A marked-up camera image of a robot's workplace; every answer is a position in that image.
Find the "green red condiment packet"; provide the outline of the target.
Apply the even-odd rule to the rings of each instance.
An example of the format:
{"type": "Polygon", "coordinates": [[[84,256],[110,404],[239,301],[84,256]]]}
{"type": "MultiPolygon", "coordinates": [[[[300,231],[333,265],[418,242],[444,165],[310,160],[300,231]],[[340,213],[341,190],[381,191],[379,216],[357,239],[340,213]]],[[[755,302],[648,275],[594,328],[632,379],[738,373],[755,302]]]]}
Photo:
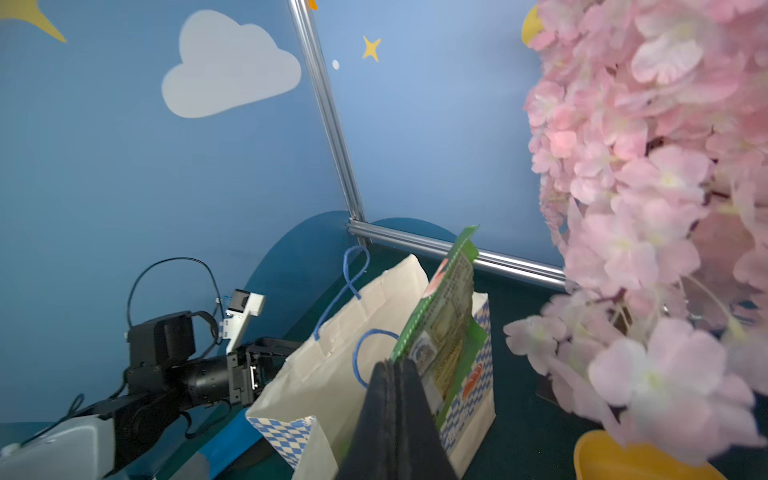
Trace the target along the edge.
{"type": "Polygon", "coordinates": [[[439,429],[487,339],[473,314],[473,262],[479,255],[472,243],[476,231],[470,226],[458,236],[406,322],[391,356],[394,362],[415,363],[439,429]]]}

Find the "blue checkered paper bag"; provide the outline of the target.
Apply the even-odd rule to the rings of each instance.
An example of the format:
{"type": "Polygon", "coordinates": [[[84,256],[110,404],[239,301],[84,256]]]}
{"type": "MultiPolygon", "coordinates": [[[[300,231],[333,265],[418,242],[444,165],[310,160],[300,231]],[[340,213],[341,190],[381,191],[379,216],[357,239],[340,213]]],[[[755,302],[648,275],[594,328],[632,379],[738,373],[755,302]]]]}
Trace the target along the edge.
{"type": "MultiPolygon", "coordinates": [[[[408,256],[362,288],[347,274],[350,300],[324,314],[247,411],[247,420],[292,467],[297,479],[336,479],[350,446],[375,365],[391,361],[406,322],[433,276],[408,256]]],[[[473,294],[474,319],[487,339],[452,404],[440,435],[462,478],[495,420],[489,300],[473,294]]]]}

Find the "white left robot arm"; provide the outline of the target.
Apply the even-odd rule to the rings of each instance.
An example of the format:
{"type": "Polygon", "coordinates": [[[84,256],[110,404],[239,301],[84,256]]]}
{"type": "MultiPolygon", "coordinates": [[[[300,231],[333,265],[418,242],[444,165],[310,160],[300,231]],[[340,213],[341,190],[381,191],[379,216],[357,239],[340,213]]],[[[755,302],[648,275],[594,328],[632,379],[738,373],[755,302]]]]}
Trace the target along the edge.
{"type": "Polygon", "coordinates": [[[130,327],[130,363],[120,389],[67,414],[1,455],[4,479],[104,479],[150,451],[178,419],[204,406],[248,407],[298,343],[269,337],[211,358],[196,357],[193,320],[211,328],[205,311],[182,311],[130,327]]]}

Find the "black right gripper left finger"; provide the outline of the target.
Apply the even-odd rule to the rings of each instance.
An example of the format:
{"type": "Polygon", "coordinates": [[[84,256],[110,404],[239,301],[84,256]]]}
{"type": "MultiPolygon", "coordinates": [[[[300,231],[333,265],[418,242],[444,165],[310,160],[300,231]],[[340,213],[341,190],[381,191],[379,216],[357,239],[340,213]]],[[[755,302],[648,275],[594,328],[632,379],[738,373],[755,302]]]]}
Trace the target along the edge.
{"type": "Polygon", "coordinates": [[[397,401],[391,361],[373,369],[346,457],[336,479],[394,479],[397,401]]]}

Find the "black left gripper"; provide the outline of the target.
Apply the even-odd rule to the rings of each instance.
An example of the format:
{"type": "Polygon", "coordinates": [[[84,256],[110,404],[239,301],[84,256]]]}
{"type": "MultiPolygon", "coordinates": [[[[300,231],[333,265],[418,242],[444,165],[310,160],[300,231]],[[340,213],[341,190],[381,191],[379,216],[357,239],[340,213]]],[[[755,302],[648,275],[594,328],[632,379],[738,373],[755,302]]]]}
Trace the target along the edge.
{"type": "Polygon", "coordinates": [[[227,355],[229,403],[253,404],[299,347],[298,341],[262,337],[234,349],[227,355]]]}

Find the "pink blossom artificial tree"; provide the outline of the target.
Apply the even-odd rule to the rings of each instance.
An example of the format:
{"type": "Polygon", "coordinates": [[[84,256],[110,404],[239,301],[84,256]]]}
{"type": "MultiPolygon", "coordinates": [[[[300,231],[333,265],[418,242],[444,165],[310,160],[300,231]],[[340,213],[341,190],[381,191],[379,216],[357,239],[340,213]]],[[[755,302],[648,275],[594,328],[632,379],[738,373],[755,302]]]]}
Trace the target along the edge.
{"type": "Polygon", "coordinates": [[[565,412],[691,465],[763,448],[767,5],[541,1],[524,104],[567,290],[504,329],[565,412]]]}

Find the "left aluminium frame post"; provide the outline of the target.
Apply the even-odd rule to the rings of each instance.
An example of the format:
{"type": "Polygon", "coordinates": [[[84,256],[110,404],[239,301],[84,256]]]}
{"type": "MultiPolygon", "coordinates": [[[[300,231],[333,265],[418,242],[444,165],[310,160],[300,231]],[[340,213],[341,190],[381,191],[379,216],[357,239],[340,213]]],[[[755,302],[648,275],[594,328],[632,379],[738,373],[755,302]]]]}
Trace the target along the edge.
{"type": "Polygon", "coordinates": [[[307,1],[291,0],[289,6],[350,218],[352,221],[366,223],[362,196],[334,101],[313,14],[307,1]]]}

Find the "yellow plastic tray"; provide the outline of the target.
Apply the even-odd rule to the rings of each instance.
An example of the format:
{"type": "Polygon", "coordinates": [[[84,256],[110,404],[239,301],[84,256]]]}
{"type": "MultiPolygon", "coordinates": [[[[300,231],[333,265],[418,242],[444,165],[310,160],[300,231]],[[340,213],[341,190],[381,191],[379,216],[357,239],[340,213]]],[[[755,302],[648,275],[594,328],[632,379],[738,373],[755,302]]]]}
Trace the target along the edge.
{"type": "Polygon", "coordinates": [[[709,463],[686,465],[650,444],[622,447],[606,431],[582,435],[573,452],[576,478],[581,480],[725,480],[709,463]]]}

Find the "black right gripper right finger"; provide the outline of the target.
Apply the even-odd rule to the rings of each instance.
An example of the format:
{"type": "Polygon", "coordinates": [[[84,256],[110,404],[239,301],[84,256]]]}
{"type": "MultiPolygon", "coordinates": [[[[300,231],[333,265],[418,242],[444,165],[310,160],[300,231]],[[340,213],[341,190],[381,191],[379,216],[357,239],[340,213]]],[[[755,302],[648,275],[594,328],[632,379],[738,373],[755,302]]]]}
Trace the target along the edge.
{"type": "Polygon", "coordinates": [[[457,479],[411,360],[394,364],[396,374],[395,478],[457,479]]]}

